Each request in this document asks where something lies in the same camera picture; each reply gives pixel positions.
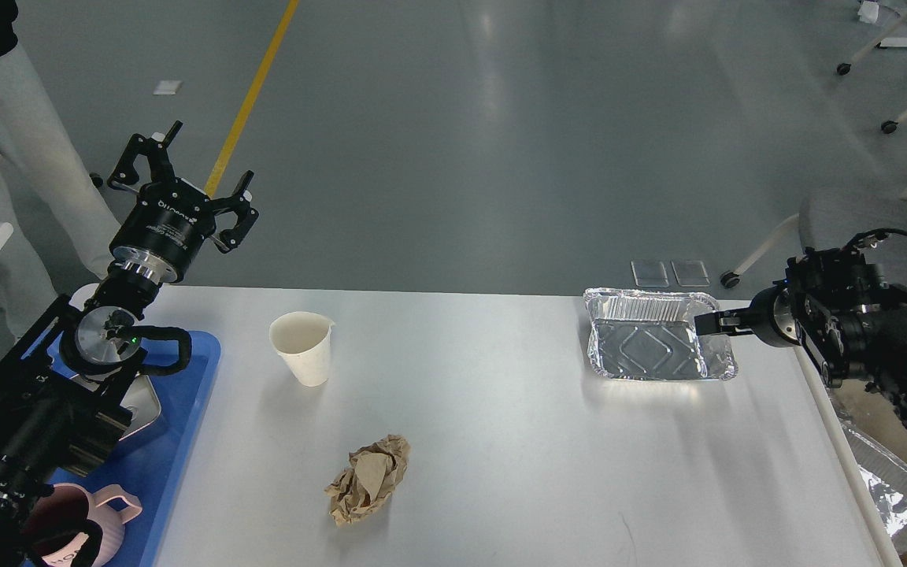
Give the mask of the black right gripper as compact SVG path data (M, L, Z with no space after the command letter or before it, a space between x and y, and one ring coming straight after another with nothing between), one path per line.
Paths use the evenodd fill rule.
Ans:
M797 323L791 312L787 288L773 286L760 291L751 304L694 317L696 335L751 336L763 344L788 348L799 346Z

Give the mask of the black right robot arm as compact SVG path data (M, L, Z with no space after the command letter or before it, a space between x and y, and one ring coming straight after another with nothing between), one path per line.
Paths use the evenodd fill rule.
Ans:
M839 247L807 247L745 308L696 316L695 333L798 346L825 387L864 381L891 403L907 430L907 287L888 283L864 254L892 235L907 238L907 231L875 228Z

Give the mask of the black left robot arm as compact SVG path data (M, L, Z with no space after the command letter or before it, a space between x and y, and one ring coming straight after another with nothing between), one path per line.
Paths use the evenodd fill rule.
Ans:
M110 243L107 276L83 308L60 295L0 361L0 566L43 565L35 547L63 535L87 536L76 566L97 559L100 525L26 532L30 514L53 492L55 471L84 477L111 455L132 421L122 402L138 376L187 368L188 331L144 325L145 309L186 276L202 244L227 254L259 217L248 191L254 172L223 198L176 175L167 150L180 129L174 122L165 134L130 137L106 183L132 191L136 204Z

